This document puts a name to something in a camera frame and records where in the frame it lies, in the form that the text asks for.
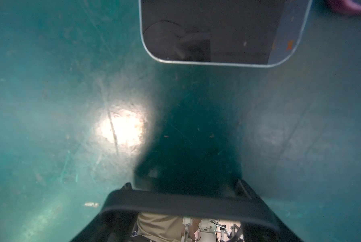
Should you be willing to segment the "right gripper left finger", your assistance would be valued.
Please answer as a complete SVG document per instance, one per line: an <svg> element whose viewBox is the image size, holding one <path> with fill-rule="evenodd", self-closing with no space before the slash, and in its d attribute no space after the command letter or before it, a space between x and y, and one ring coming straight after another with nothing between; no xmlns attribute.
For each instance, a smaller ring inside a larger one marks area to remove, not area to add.
<svg viewBox="0 0 361 242"><path fill-rule="evenodd" d="M107 196L101 211L72 242L127 242L130 239L138 213L114 209L116 192Z"/></svg>

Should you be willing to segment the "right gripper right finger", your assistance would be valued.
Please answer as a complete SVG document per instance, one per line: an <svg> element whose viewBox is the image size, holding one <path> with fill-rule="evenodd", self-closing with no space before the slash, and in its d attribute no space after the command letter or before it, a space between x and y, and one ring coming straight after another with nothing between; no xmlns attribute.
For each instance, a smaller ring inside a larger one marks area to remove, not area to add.
<svg viewBox="0 0 361 242"><path fill-rule="evenodd" d="M239 213L245 242L301 242L244 180L239 179L235 194L241 199Z"/></svg>

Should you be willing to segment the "black phone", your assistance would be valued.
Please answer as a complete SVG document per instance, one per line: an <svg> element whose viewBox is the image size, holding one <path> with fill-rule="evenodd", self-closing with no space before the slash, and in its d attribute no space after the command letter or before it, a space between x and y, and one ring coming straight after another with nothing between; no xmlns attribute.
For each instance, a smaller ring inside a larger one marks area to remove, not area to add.
<svg viewBox="0 0 361 242"><path fill-rule="evenodd" d="M162 194L137 190L116 190L114 209L199 218L240 221L236 210L241 199Z"/></svg>
<svg viewBox="0 0 361 242"><path fill-rule="evenodd" d="M140 1L142 43L168 64L271 68L295 52L311 1Z"/></svg>
<svg viewBox="0 0 361 242"><path fill-rule="evenodd" d="M361 1L327 0L329 8L339 14L361 16Z"/></svg>

